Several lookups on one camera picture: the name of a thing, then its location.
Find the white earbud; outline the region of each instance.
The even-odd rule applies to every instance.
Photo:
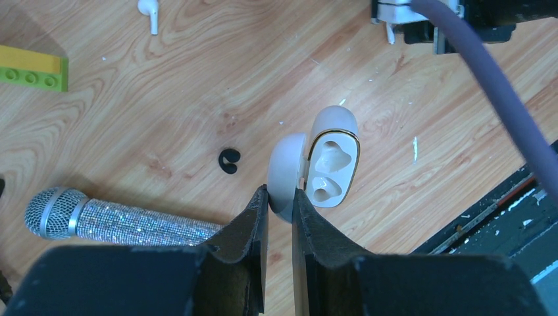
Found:
[[[157,0],[139,0],[138,10],[151,19],[151,34],[157,35],[157,15],[159,14],[159,3]]]

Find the white debris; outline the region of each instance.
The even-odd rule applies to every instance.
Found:
[[[415,149],[415,160],[413,161],[413,164],[416,164],[417,159],[419,158],[419,141],[417,140],[416,136],[415,140],[413,140],[413,148]]]
[[[542,201],[542,199],[546,198],[547,194],[546,191],[540,190],[539,192],[533,194],[533,198],[537,199],[537,205],[540,205],[540,202]]]
[[[556,270],[556,268],[558,268],[558,260],[554,261],[551,265],[549,265],[548,267],[546,267],[543,271],[541,271],[538,275],[536,275],[534,278],[531,279],[531,284],[535,284],[539,281],[541,281],[541,279],[543,279],[544,277],[546,277],[550,272]]]
[[[516,207],[519,203],[521,203],[521,201],[523,201],[524,198],[527,198],[528,196],[530,196],[531,194],[533,194],[533,192],[535,192],[535,188],[533,188],[533,190],[530,190],[529,192],[523,194],[522,197],[520,197],[517,201],[513,202],[508,208],[508,211],[511,211],[512,208]]]

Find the microphone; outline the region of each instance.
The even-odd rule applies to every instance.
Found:
[[[196,246],[218,232],[219,224],[88,198],[56,187],[31,199],[25,225],[35,235],[61,240],[78,236],[133,246]]]

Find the yellow lego brick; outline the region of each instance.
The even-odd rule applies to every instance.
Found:
[[[61,74],[62,58],[0,45],[0,67]]]
[[[36,72],[0,66],[0,82],[18,84],[58,92],[68,91],[68,59],[62,58],[59,74]]]

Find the white earbud case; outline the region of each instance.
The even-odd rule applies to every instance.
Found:
[[[359,162],[357,120],[344,107],[323,109],[314,120],[312,143],[306,134],[282,138],[271,154],[267,191],[274,213],[292,222],[295,189],[302,187],[316,207],[335,207],[347,196]]]

